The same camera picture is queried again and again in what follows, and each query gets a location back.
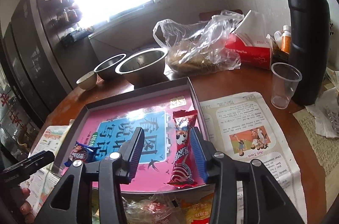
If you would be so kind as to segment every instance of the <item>blue candy wrapper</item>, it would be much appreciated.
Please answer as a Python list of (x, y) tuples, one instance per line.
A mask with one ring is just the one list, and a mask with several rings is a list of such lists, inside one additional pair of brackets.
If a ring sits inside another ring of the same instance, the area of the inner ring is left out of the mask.
[(79, 142), (75, 142), (75, 146), (71, 151), (68, 160), (64, 163), (65, 166), (69, 167), (73, 161), (81, 160), (84, 163), (90, 163), (95, 161), (94, 157), (99, 147), (90, 147)]

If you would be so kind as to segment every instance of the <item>plastic cup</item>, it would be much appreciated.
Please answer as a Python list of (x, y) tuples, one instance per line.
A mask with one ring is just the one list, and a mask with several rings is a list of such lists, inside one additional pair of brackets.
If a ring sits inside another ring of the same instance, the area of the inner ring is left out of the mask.
[(273, 72), (271, 103), (276, 108), (285, 109), (302, 79), (301, 72), (286, 63), (274, 63), (271, 70)]

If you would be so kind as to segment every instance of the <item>red candy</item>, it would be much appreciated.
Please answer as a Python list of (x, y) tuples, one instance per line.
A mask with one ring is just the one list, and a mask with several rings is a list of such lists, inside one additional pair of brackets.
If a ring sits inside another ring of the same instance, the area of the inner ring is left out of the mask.
[(197, 115), (197, 110), (181, 110), (173, 112), (177, 139), (177, 153), (174, 158), (171, 180), (168, 184), (178, 188), (196, 184), (192, 179), (191, 172), (194, 161), (191, 161), (192, 152), (189, 145), (189, 130), (194, 126)]

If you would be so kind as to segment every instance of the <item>water bottle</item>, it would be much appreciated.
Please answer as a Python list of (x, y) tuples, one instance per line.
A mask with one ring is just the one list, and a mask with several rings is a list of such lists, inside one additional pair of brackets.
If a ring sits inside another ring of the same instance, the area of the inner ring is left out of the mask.
[(314, 104), (326, 71), (329, 46), (327, 0), (288, 0), (292, 38), (289, 64), (302, 74), (292, 99), (299, 105)]

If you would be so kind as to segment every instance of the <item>brown wooden table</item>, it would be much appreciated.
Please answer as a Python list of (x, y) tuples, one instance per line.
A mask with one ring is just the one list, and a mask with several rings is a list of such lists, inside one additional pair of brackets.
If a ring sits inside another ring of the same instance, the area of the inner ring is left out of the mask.
[[(319, 224), (326, 214), (325, 172), (319, 165), (304, 131), (292, 115), (302, 107), (291, 101), (286, 109), (279, 110), (271, 104), (271, 72), (242, 65), (239, 70), (192, 77), (191, 81), (199, 101), (240, 92), (256, 91), (261, 93), (284, 132), (299, 165), (306, 199), (307, 222), (308, 224)], [(133, 91), (133, 89), (134, 87), (123, 77), (118, 77), (112, 82), (99, 80), (97, 86), (89, 91), (80, 88), (74, 89), (48, 116), (33, 146), (36, 145), (48, 126), (68, 125), (69, 120), (75, 119), (85, 104)]]

